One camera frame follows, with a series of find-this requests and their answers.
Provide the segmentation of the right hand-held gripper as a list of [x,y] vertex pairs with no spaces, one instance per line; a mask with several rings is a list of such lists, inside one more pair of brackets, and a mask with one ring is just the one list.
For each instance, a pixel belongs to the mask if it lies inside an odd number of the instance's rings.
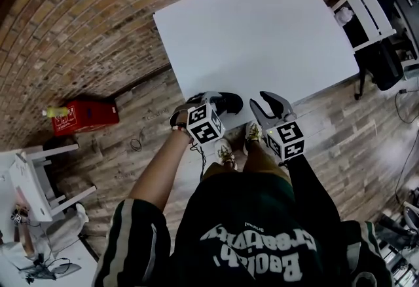
[[267,113],[254,99],[249,106],[256,121],[264,129],[267,147],[281,160],[287,161],[304,152],[305,138],[298,126],[297,116],[292,112],[291,104],[281,96],[267,91],[260,91],[260,96],[269,105]]

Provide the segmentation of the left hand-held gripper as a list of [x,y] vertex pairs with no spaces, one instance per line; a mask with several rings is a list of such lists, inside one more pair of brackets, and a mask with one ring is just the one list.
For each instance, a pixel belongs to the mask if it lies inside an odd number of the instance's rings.
[[223,94],[215,91],[205,92],[200,107],[189,109],[187,131],[198,145],[206,145],[221,139],[225,133],[216,106],[226,104]]

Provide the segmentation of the person's left hand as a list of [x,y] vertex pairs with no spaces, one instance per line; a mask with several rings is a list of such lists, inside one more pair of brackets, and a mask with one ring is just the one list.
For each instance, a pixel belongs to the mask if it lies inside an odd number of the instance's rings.
[[187,127],[187,119],[189,109],[194,109],[202,105],[204,94],[199,93],[189,98],[184,104],[177,106],[170,117],[170,126],[173,130],[177,130],[179,127]]

